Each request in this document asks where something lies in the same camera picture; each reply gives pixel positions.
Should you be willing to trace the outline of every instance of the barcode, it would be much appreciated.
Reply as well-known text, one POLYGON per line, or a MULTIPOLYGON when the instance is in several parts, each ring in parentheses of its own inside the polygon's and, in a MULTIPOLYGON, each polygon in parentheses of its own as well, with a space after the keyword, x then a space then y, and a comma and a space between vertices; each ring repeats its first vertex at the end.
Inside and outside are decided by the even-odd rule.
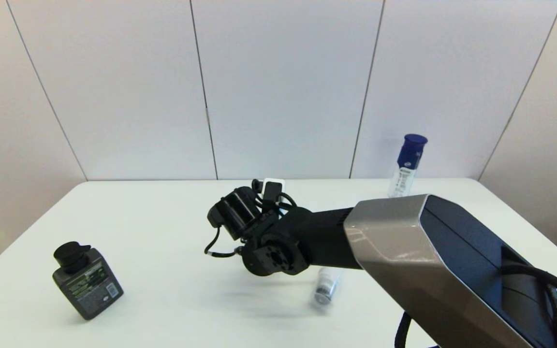
POLYGON ((106 291, 109 291, 109 295, 111 295, 111 297, 115 297, 119 295, 119 291, 117 290, 117 287, 113 283, 106 286, 106 291))

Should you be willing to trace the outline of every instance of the white surface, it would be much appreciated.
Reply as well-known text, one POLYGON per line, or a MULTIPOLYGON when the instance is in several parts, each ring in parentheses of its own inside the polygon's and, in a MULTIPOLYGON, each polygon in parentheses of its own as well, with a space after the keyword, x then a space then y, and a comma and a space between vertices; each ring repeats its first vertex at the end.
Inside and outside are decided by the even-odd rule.
POLYGON ((347 178, 381 0, 193 0, 219 178, 347 178))
POLYGON ((0 252, 83 181, 0 0, 0 252))
POLYGON ((557 21, 481 182, 557 244, 557 21))
MULTIPOLYGON (((0 256, 0 347, 389 347, 402 311, 364 272, 348 270, 331 310, 308 306, 317 268, 250 275, 237 257, 203 254, 214 236, 208 209, 250 181, 90 182, 79 185, 0 256), (125 295, 84 322, 51 274, 56 247, 90 243, 125 295)), ((289 180, 313 211, 385 196, 388 180, 289 180)), ((416 180, 414 194, 461 204, 529 262, 557 275, 557 248, 469 179, 416 180)), ((233 241, 221 235, 216 251, 233 241)), ((433 342, 411 330, 409 346, 433 342)))
POLYGON ((478 178, 528 81, 557 0, 387 0, 352 178, 392 175, 403 136, 420 177, 478 178))
POLYGON ((10 5, 90 180, 215 178, 188 1, 10 5))

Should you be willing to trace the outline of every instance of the blue cap bottle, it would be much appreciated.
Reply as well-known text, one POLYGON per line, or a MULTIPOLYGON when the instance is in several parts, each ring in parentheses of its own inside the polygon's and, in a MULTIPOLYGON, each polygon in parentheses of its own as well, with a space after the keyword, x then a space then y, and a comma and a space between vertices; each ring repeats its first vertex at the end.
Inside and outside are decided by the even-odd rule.
POLYGON ((389 197, 403 197, 410 193, 416 177, 416 169, 427 143, 427 138, 418 134, 407 134, 401 152, 396 159, 393 179, 388 188, 389 197))

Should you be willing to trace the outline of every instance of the white bottle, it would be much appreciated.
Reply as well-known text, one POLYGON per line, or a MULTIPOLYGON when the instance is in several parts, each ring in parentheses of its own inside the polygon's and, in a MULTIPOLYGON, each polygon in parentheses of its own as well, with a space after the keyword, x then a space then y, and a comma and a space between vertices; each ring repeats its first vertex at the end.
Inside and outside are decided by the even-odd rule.
POLYGON ((404 139, 405 142, 396 159, 393 179, 388 187, 388 197, 390 198, 409 195, 423 148, 427 143, 427 138, 418 134, 407 134, 404 139))
POLYGON ((332 297, 337 290, 338 280, 343 274, 342 268, 321 267, 318 279, 315 284, 313 299, 316 304, 328 306, 332 302, 332 297))

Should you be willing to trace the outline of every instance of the wall seam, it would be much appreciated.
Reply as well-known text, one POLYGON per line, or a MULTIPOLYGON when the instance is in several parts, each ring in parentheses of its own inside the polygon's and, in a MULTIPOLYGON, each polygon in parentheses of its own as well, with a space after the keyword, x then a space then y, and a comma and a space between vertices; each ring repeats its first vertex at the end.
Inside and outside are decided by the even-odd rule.
POLYGON ((216 180, 219 179, 219 169, 216 166, 216 152, 214 151, 214 139, 212 139, 212 126, 210 125, 210 112, 207 108, 207 97, 205 96, 205 81, 203 78, 203 69, 201 68, 201 54, 199 53, 199 40, 197 39, 197 26, 195 24, 195 15, 192 11, 192 0, 188 3, 191 5, 192 32, 195 34, 195 47, 197 48, 197 60, 199 61, 199 74, 201 75, 201 88, 203 89, 203 101, 205 103, 205 120, 207 121, 207 129, 210 132, 210 146, 212 146, 212 160, 214 161, 214 175, 216 180))
POLYGON ((489 158, 487 159, 487 162, 484 164, 483 166, 483 170, 480 172, 480 175, 478 176, 478 181, 481 180, 481 178, 483 177, 484 172, 486 171, 489 163, 491 162, 491 159, 493 158, 493 154, 495 154, 496 150, 498 149, 498 145, 500 145, 500 142, 502 141, 502 137, 504 137, 504 133, 506 132, 506 129, 509 127, 511 120, 513 119, 513 116, 515 115, 515 111, 517 111, 517 107, 519 106, 519 103, 521 102, 521 99, 524 96, 524 93, 526 92, 526 88, 528 88, 528 85, 530 84, 530 80, 532 79, 532 75, 534 74, 534 71, 537 69, 537 65, 539 65, 539 61, 541 59, 541 55, 543 55, 543 51, 545 50, 545 46, 547 46, 547 42, 549 41, 551 32, 553 31, 553 27, 555 26, 557 21, 557 12, 556 12, 556 16, 553 18, 553 22, 551 22, 551 28, 549 30, 549 32, 547 33, 547 36, 544 40, 543 43, 543 47, 541 47, 541 51, 539 52, 539 56, 537 57, 537 60, 534 62, 534 66, 532 67, 532 71, 530 71, 530 75, 528 76, 528 80, 526 80, 526 84, 524 85, 524 89, 521 90, 521 93, 519 94, 519 98, 517 99, 517 103, 515 103, 515 107, 513 108, 513 111, 511 112, 511 116, 509 117, 508 121, 506 121, 506 125, 504 125, 504 129, 502 130, 502 133, 500 134, 500 137, 498 138, 498 141, 496 142, 496 145, 493 147, 493 150, 491 151, 491 155, 489 155, 489 158))
POLYGON ((354 155, 352 156, 352 165, 350 166, 350 176, 352 178, 352 172, 354 170, 354 162, 356 161, 356 150, 358 150, 358 138, 360 138, 360 129, 362 128, 362 119, 365 116, 365 106, 366 97, 369 94, 369 84, 371 84, 371 74, 373 73, 373 64, 375 61, 375 53, 378 50, 378 41, 380 40, 380 28, 382 27, 382 18, 384 17, 384 8, 386 6, 386 0, 382 1, 382 9, 380 11, 380 21, 378 22, 378 32, 375 36, 375 44, 373 44, 373 55, 371 57, 371 66, 369 67, 369 77, 366 80, 365 97, 362 101, 362 111, 360 112, 360 121, 358 122, 358 132, 356 133, 356 143, 354 144, 354 155))
POLYGON ((27 49, 27 45, 25 44, 25 40, 23 38, 23 35, 20 33, 20 28, 18 28, 18 23, 16 22, 16 18, 14 17, 14 13, 12 11, 12 7, 10 6, 9 0, 6 0, 6 5, 8 7, 8 11, 10 11, 10 16, 12 17, 12 20, 14 22, 14 26, 16 27, 16 31, 18 32, 18 36, 20 37, 20 41, 23 44, 23 47, 25 48, 25 53, 27 53, 27 57, 29 58, 29 62, 31 63, 31 67, 33 68, 33 72, 36 74, 36 77, 38 78, 38 82, 40 83, 40 87, 42 88, 42 92, 44 93, 44 96, 46 97, 46 101, 48 102, 48 105, 51 107, 51 111, 53 112, 53 115, 55 116, 55 119, 57 120, 57 123, 59 125, 59 128, 62 132, 62 134, 64 134, 64 138, 66 138, 66 142, 68 143, 68 146, 70 147, 70 151, 73 153, 74 159, 77 161, 77 164, 79 165, 79 169, 81 170, 81 173, 83 174, 83 177, 85 178, 86 181, 87 180, 87 175, 85 170, 83 170, 83 166, 81 165, 81 162, 79 161, 79 157, 77 156, 76 152, 74 151, 73 145, 70 143, 70 139, 68 139, 68 135, 66 134, 66 131, 64 130, 64 127, 61 125, 61 121, 59 120, 59 116, 57 116, 57 113, 55 112, 55 108, 53 107, 53 103, 51 103, 51 99, 48 96, 48 93, 46 92, 46 88, 44 88, 44 84, 42 83, 42 79, 40 79, 40 75, 38 74, 38 70, 36 69, 35 64, 33 64, 33 59, 31 59, 31 55, 29 54, 29 50, 27 49))

